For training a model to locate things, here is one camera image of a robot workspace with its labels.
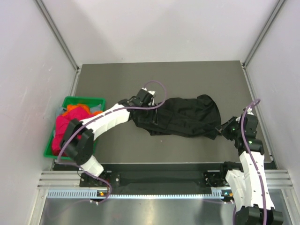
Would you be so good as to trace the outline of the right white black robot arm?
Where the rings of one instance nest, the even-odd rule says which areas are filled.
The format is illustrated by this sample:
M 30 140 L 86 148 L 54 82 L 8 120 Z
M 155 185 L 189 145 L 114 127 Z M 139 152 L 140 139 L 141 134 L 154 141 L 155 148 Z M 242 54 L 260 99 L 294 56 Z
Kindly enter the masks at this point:
M 235 225 L 281 225 L 284 217 L 275 209 L 269 194 L 265 151 L 262 141 L 256 137 L 257 126 L 258 118 L 248 109 L 216 128 L 224 138 L 234 141 L 240 159 L 239 163 L 224 162 L 218 178 L 231 188 Z

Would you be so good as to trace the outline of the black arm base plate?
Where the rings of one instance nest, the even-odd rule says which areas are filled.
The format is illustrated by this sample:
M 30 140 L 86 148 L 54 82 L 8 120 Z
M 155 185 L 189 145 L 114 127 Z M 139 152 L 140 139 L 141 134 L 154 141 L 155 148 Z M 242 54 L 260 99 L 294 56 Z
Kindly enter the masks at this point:
M 241 163 L 104 163 L 100 178 L 114 188 L 129 184 L 174 184 L 217 187 L 229 170 L 243 171 Z

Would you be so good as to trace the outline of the green plastic bin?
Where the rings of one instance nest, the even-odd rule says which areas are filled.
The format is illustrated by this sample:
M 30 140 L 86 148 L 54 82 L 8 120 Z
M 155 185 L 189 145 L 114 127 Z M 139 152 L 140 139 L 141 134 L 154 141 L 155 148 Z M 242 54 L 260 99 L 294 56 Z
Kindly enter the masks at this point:
M 98 97 L 65 97 L 61 107 L 67 105 L 85 104 L 89 107 L 94 107 L 99 104 L 102 105 L 102 110 L 105 109 L 106 100 Z M 55 122 L 50 134 L 49 140 L 44 150 L 44 157 L 56 159 L 61 152 L 62 146 L 73 135 L 73 133 L 79 128 L 79 121 L 84 119 L 90 119 L 95 115 L 83 116 L 74 115 L 70 112 L 67 116 L 55 116 Z

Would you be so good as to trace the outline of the black t shirt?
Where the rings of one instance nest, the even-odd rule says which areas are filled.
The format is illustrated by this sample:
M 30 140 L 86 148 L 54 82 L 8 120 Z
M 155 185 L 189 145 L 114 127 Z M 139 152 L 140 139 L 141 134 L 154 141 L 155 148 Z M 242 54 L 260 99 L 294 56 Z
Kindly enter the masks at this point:
M 215 127 L 221 125 L 217 104 L 208 95 L 197 98 L 169 98 L 157 108 L 158 124 L 136 125 L 150 135 L 204 136 L 214 140 L 218 136 Z

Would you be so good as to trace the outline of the aluminium frame rail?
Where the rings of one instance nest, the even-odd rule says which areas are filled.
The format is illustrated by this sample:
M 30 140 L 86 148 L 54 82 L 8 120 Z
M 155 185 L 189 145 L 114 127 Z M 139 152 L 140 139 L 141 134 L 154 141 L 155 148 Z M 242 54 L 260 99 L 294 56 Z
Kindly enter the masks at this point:
M 292 188 L 293 184 L 287 171 L 266 170 L 266 181 L 269 189 Z M 229 187 L 220 178 L 218 171 L 108 171 L 100 176 L 114 188 L 129 184 L 171 184 L 197 187 L 218 188 Z M 38 188 L 101 188 L 107 185 L 91 178 L 81 171 L 44 171 L 39 179 Z

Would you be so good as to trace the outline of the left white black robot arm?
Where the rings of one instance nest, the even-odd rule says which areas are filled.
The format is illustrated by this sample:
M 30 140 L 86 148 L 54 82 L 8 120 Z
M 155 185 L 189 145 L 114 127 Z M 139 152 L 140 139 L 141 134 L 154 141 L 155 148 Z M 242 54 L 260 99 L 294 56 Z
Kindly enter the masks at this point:
M 65 153 L 76 166 L 90 174 L 92 183 L 103 185 L 106 174 L 94 156 L 94 141 L 111 128 L 130 121 L 138 110 L 154 106 L 154 98 L 155 91 L 141 88 L 137 95 L 119 101 L 99 115 L 71 120 L 61 140 L 59 156 Z

